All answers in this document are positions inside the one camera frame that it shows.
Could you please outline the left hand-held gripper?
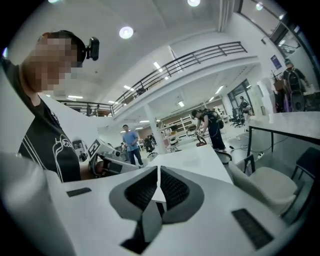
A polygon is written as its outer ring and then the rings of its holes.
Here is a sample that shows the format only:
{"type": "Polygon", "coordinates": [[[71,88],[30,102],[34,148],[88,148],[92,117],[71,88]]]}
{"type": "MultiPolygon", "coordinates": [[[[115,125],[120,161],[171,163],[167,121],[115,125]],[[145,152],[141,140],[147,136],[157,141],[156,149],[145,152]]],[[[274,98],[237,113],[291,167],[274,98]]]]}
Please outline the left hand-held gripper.
{"type": "Polygon", "coordinates": [[[121,152],[97,138],[88,149],[89,170],[95,178],[109,177],[138,170],[139,167],[121,160],[121,152]]]}

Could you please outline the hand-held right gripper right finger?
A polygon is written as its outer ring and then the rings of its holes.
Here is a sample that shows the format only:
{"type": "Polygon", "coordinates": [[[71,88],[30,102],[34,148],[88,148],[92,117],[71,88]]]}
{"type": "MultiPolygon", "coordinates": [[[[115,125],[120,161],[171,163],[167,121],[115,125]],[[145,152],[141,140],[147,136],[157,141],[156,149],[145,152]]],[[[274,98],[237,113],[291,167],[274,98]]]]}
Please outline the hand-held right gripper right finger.
{"type": "Polygon", "coordinates": [[[160,188],[166,203],[163,224],[188,221],[204,203],[205,194],[200,185],[165,166],[160,167],[160,188]]]}

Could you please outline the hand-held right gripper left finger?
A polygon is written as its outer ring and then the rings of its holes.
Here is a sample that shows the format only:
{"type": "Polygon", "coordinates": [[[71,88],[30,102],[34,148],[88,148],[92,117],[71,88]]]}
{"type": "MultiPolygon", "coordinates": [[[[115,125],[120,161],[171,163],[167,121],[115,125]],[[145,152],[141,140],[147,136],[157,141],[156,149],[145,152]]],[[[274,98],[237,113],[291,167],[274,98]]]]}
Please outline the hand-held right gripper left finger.
{"type": "Polygon", "coordinates": [[[118,184],[109,193],[109,202],[118,215],[138,221],[157,189],[158,168],[152,166],[139,175],[118,184]]]}

